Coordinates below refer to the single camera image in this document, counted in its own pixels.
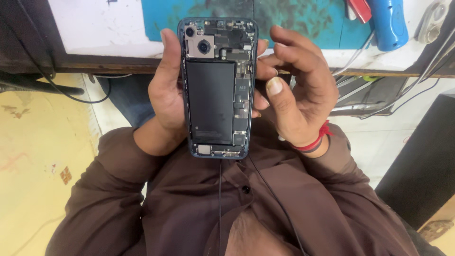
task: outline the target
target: phone battery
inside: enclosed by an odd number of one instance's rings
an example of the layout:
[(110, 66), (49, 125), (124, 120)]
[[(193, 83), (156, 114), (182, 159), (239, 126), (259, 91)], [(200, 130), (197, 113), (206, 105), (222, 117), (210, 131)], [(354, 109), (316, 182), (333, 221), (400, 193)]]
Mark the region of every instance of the phone battery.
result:
[(232, 145), (234, 76), (234, 62), (187, 62), (193, 142)]

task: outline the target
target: blue heat gun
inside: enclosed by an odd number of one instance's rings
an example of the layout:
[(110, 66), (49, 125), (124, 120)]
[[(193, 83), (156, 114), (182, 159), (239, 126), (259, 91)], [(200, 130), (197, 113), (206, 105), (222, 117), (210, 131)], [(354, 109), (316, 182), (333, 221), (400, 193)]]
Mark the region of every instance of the blue heat gun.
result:
[(393, 51), (408, 42), (403, 0), (367, 0), (373, 16), (378, 49)]

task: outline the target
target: camera lens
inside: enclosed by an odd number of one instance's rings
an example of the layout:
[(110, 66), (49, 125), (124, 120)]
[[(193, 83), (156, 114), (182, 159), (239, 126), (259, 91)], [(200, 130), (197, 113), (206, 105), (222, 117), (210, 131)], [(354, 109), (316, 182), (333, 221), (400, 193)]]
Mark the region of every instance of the camera lens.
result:
[(207, 42), (206, 40), (202, 40), (197, 45), (197, 48), (202, 54), (208, 54), (208, 52), (210, 51), (210, 43)]
[(190, 27), (187, 28), (186, 34), (187, 34), (187, 36), (192, 37), (194, 35), (194, 29), (190, 28)]

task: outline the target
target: white table surface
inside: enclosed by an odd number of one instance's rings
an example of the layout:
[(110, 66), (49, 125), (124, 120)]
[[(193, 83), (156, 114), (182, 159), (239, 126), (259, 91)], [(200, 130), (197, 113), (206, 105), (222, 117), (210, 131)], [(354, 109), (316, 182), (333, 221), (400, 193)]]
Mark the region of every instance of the white table surface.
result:
[[(161, 58), (163, 44), (145, 35), (140, 0), (48, 0), (68, 54)], [(417, 26), (433, 0), (404, 0), (409, 41), (398, 50), (370, 46), (351, 68), (403, 71), (414, 64), (425, 45), (414, 39)], [(355, 50), (323, 50), (330, 67), (343, 67)]]

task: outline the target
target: disassembled smartphone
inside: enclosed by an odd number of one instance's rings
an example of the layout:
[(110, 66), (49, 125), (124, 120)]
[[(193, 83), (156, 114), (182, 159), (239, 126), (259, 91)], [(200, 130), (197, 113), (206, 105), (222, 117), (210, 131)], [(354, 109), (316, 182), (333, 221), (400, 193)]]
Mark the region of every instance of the disassembled smartphone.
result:
[(244, 158), (250, 137), (258, 25), (246, 18), (185, 18), (177, 31), (191, 154)]

